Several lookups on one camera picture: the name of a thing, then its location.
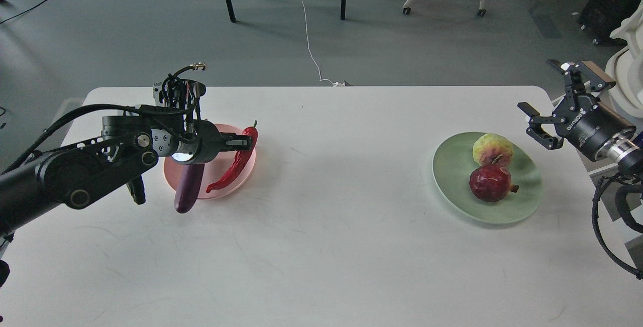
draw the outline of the purple eggplant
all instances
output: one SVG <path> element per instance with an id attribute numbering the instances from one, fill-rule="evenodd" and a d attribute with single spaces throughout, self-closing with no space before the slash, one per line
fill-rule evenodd
<path id="1" fill-rule="evenodd" d="M 200 183 L 203 178 L 205 164 L 190 164 L 183 166 L 181 180 L 176 188 L 174 197 L 174 208 L 183 214 L 194 206 L 200 191 Z"/>

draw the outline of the red chili pepper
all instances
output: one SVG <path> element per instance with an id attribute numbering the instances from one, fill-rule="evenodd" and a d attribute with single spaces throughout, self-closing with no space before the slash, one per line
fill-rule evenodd
<path id="1" fill-rule="evenodd" d="M 237 153 L 235 154 L 235 159 L 234 161 L 232 161 L 232 165 L 230 165 L 225 174 L 221 176 L 221 179 L 207 186 L 207 189 L 205 189 L 206 192 L 211 192 L 212 190 L 221 190 L 232 184 L 232 181 L 236 180 L 239 177 L 241 171 L 244 169 L 244 167 L 246 167 L 248 160 L 250 160 L 252 151 L 255 149 L 255 146 L 257 144 L 259 132 L 257 131 L 257 128 L 255 128 L 255 126 L 257 126 L 257 121 L 255 121 L 254 125 L 245 128 L 245 130 L 241 132 L 242 135 L 250 135 L 250 142 L 252 142 L 250 150 L 237 151 Z"/>

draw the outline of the green plate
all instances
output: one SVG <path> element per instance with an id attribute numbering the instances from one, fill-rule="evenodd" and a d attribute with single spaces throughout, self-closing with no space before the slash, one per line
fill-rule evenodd
<path id="1" fill-rule="evenodd" d="M 479 166 L 473 160 L 472 149 L 482 135 L 481 132 L 460 133 L 440 144 L 433 161 L 438 189 L 457 210 L 475 220 L 489 224 L 518 222 L 540 204 L 543 195 L 540 172 L 529 156 L 514 145 L 514 159 L 507 169 L 512 183 L 519 186 L 518 192 L 510 192 L 495 203 L 478 199 L 469 189 L 469 176 Z"/>

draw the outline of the white cable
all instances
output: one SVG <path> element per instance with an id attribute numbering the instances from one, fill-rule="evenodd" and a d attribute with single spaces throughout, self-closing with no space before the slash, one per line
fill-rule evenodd
<path id="1" fill-rule="evenodd" d="M 310 54 L 310 58 L 312 59 L 312 61 L 315 63 L 315 66 L 317 66 L 317 71 L 319 72 L 319 81 L 328 81 L 333 86 L 344 86 L 344 84 L 340 84 L 339 82 L 332 82 L 328 78 L 322 77 L 322 69 L 319 68 L 319 64 L 317 64 L 317 61 L 315 61 L 315 57 L 312 56 L 312 51 L 310 50 L 310 38 L 308 37 L 308 16 L 306 15 L 306 5 L 303 4 L 303 0 L 301 0 L 301 6 L 303 7 L 303 21 L 306 25 L 306 44 L 308 45 L 308 53 Z"/>

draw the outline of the plate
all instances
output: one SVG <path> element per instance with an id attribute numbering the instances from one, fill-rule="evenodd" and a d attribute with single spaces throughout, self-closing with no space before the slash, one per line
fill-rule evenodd
<path id="1" fill-rule="evenodd" d="M 236 133 L 241 134 L 243 130 L 237 128 L 236 126 L 227 125 L 227 124 L 215 124 L 221 133 Z M 253 167 L 255 167 L 255 160 L 257 160 L 257 149 L 255 148 L 252 151 L 252 155 L 246 164 L 246 167 L 241 171 L 239 177 L 232 181 L 232 184 L 221 190 L 212 190 L 211 192 L 205 192 L 205 189 L 211 183 L 218 181 L 227 169 L 232 165 L 234 161 L 236 152 L 225 151 L 218 153 L 217 156 L 211 162 L 205 164 L 205 169 L 203 170 L 203 179 L 201 181 L 200 192 L 198 199 L 216 199 L 217 197 L 222 197 L 230 194 L 234 190 L 239 189 L 243 185 L 250 173 L 252 172 Z M 168 185 L 174 190 L 179 186 L 179 180 L 181 180 L 181 173 L 183 172 L 183 165 L 174 161 L 173 158 L 167 157 L 163 162 L 163 175 L 165 176 L 165 181 Z"/>
<path id="2" fill-rule="evenodd" d="M 494 203 L 482 201 L 469 189 L 469 176 L 478 165 L 473 160 L 473 143 L 482 132 L 460 133 L 437 148 L 433 160 L 434 178 L 441 194 L 464 215 L 489 224 L 509 224 L 523 220 L 538 208 L 543 195 L 540 172 L 529 156 L 514 145 L 514 158 L 508 166 L 518 192 Z"/>

